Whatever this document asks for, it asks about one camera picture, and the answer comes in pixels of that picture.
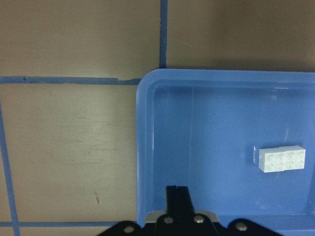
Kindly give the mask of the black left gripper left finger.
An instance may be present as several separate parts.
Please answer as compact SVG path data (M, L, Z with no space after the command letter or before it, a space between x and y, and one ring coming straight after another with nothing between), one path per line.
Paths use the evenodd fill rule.
M166 212L169 215L177 215L177 186L166 187Z

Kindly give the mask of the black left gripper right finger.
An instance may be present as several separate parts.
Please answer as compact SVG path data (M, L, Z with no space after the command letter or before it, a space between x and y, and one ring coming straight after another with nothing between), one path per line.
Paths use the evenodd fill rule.
M195 213L189 189L186 186L177 187L177 209L179 216L191 216Z

